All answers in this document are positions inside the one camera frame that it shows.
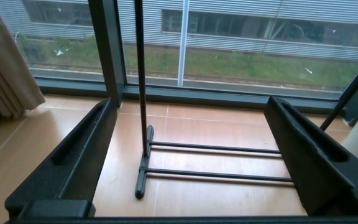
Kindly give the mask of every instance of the gray siding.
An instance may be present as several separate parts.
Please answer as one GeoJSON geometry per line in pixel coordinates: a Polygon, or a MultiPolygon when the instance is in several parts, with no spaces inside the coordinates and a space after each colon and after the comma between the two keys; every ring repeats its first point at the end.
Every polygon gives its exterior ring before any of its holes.
{"type": "MultiPolygon", "coordinates": [[[[66,2],[87,2],[71,0],[66,2]]],[[[133,0],[118,0],[122,40],[135,43],[133,0]]],[[[162,9],[181,10],[183,0],[144,0],[146,44],[179,46],[180,34],[162,32],[162,9]]],[[[353,0],[191,0],[191,11],[247,14],[250,16],[308,19],[358,24],[358,1],[353,0]]],[[[0,14],[14,35],[21,32],[42,37],[82,39],[92,27],[31,23],[21,0],[0,0],[0,14]]],[[[189,34],[187,46],[268,54],[358,60],[358,47],[305,44],[276,40],[189,34]]]]}

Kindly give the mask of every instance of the black pole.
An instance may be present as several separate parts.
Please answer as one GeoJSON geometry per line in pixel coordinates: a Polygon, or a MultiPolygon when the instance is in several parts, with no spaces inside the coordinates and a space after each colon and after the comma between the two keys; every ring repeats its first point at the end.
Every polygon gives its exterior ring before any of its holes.
{"type": "Polygon", "coordinates": [[[349,85],[349,87],[345,90],[345,92],[340,97],[338,104],[333,109],[333,112],[328,115],[325,121],[320,126],[321,130],[325,131],[331,122],[335,119],[338,113],[343,109],[343,107],[349,102],[354,93],[358,90],[358,75],[353,80],[353,82],[349,85]]]}
{"type": "Polygon", "coordinates": [[[143,155],[147,155],[146,82],[144,69],[143,1],[135,1],[137,70],[139,76],[140,118],[142,120],[143,155]]]}

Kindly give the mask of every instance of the curtain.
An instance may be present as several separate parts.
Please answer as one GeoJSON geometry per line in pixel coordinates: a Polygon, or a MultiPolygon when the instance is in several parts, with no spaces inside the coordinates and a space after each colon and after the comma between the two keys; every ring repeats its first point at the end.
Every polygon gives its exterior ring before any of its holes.
{"type": "Polygon", "coordinates": [[[16,118],[45,102],[0,16],[0,117],[16,118]]]}

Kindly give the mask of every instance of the grass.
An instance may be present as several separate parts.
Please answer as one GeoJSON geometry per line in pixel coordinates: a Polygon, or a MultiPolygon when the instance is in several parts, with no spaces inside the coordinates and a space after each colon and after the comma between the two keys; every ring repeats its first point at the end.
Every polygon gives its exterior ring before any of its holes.
{"type": "MultiPolygon", "coordinates": [[[[28,62],[36,60],[42,63],[101,68],[94,37],[88,37],[84,41],[60,38],[54,42],[46,42],[21,36],[19,40],[19,49],[28,62]],[[24,52],[25,46],[36,46],[42,57],[29,58],[24,52]],[[63,54],[56,56],[56,50],[61,50],[63,54]]],[[[135,45],[124,44],[124,56],[127,70],[137,70],[135,45]]],[[[148,72],[177,73],[178,62],[179,49],[145,47],[145,68],[148,72]]],[[[358,74],[358,62],[279,57],[263,52],[249,54],[187,49],[185,74],[346,87],[358,74]]]]}

